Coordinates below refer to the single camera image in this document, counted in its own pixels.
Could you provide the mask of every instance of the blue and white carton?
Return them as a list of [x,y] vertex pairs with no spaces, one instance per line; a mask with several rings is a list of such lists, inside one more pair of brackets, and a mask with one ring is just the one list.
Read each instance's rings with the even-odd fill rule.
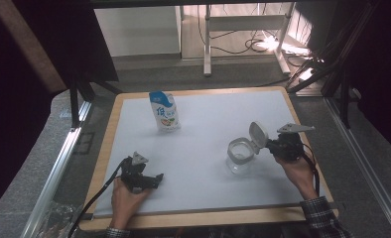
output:
[[155,91],[149,93],[153,114],[160,131],[173,132],[181,128],[177,105],[171,93]]

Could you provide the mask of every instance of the person's right hand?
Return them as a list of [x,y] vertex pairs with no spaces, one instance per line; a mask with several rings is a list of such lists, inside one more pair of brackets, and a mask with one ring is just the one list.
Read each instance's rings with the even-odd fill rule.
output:
[[135,194],[128,190],[121,178],[114,180],[112,191],[112,220],[109,225],[111,228],[125,230],[128,220],[139,209],[140,205],[149,196],[151,189],[144,189]]
[[305,200],[319,197],[314,190],[314,174],[304,158],[300,157],[293,162],[285,161],[279,157],[275,157],[275,160],[282,166],[288,179]]

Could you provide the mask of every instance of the black panel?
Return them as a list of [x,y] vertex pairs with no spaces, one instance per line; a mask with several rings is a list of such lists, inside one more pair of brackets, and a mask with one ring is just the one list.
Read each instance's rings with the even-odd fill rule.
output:
[[358,106],[391,143],[391,1],[381,1],[353,49],[348,72]]
[[92,8],[43,0],[14,2],[66,84],[73,78],[118,80]]
[[307,19],[311,25],[311,35],[308,41],[308,48],[312,51],[320,50],[326,46],[328,29],[331,23],[336,2],[297,2],[295,9]]
[[0,197],[44,128],[52,98],[0,20]]

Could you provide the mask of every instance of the shirt cuff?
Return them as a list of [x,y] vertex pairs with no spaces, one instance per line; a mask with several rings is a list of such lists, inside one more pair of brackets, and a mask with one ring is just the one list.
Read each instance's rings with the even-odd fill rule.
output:
[[126,238],[130,236],[130,231],[119,230],[115,228],[108,227],[106,229],[106,238]]
[[311,228],[324,228],[330,220],[336,219],[324,196],[301,201],[301,206]]

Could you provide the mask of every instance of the light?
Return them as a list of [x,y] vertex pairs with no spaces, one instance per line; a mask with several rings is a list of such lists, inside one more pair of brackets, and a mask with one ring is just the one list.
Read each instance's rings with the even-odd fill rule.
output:
[[[256,46],[265,50],[274,51],[279,46],[279,42],[270,36],[266,37],[263,42],[257,43]],[[282,50],[288,54],[295,54],[297,56],[308,56],[310,54],[310,49],[308,48],[299,48],[286,43],[282,44]]]
[[308,78],[310,78],[313,74],[312,74],[312,68],[308,68],[307,70],[305,70],[301,75],[300,75],[300,80],[307,80]]

